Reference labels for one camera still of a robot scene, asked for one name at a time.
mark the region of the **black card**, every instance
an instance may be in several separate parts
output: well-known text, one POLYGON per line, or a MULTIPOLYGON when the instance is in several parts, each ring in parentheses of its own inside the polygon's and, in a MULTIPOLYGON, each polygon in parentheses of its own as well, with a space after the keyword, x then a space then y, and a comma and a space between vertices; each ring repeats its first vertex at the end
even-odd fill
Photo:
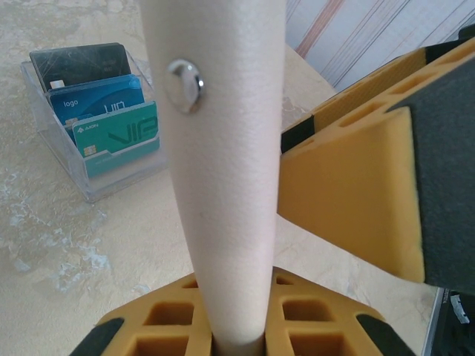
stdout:
POLYGON ((125 48, 119 43, 35 50, 30 58, 45 92, 51 83, 68 86, 131 73, 125 48))

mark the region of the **black foam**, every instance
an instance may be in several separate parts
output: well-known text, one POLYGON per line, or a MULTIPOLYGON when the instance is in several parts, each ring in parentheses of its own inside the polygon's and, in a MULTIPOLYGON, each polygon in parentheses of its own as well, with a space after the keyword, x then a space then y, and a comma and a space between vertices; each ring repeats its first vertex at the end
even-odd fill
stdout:
POLYGON ((124 323, 117 317, 92 329, 70 356, 100 356, 124 323))
POLYGON ((425 282, 475 294, 475 59, 388 111, 409 107, 425 282))
POLYGON ((446 53, 450 52, 454 48, 460 46, 468 39, 456 39, 455 41, 434 44, 425 48, 425 64, 435 61, 439 57, 442 57, 446 53))
POLYGON ((390 325, 370 315, 356 317, 383 356, 416 356, 390 325))
POLYGON ((290 128, 281 135, 281 152, 285 154, 288 150, 294 148, 299 143, 315 134, 315 122, 313 115, 300 122, 298 125, 290 128))

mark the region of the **gray foam surface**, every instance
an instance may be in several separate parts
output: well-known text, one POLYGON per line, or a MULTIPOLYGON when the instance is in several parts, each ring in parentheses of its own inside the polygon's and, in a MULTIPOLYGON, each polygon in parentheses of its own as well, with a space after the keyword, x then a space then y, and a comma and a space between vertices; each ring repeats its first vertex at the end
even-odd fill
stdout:
POLYGON ((475 59, 394 105, 412 116, 425 282, 475 294, 475 59))

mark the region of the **card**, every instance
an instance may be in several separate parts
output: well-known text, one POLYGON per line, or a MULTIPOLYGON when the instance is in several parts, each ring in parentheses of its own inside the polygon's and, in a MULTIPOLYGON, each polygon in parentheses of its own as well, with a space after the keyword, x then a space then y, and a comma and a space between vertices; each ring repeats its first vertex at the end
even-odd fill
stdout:
POLYGON ((78 120, 145 101, 140 78, 134 74, 52 89, 47 99, 66 129, 78 120))
POLYGON ((30 58, 44 92, 59 83, 69 86, 131 73, 127 53, 119 43, 35 50, 30 58))
POLYGON ((88 176, 110 171, 160 147, 155 102, 146 102, 75 122, 76 146, 88 176))

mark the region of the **teal card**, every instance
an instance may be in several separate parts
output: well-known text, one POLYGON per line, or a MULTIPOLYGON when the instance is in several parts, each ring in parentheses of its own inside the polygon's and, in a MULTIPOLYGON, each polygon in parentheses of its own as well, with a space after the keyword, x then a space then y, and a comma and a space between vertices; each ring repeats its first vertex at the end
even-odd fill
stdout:
POLYGON ((95 177, 160 147, 155 102, 104 113, 73 124, 76 146, 95 177))

